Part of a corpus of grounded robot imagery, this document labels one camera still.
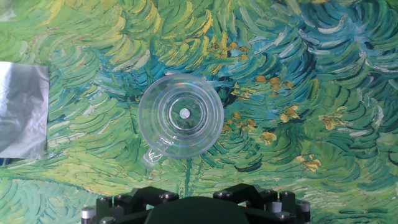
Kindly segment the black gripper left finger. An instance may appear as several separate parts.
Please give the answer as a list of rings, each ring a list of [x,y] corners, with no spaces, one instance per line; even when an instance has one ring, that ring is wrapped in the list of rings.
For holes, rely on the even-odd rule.
[[[144,187],[132,189],[129,193],[99,197],[93,206],[81,210],[81,224],[92,223],[139,223],[146,219],[147,206],[158,206],[178,200],[179,194]]]

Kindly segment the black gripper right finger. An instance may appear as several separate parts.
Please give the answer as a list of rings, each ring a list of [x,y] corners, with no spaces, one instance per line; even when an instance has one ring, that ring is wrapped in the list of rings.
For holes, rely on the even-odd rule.
[[[238,184],[215,192],[213,198],[236,204],[249,223],[311,224],[310,202],[291,191]]]

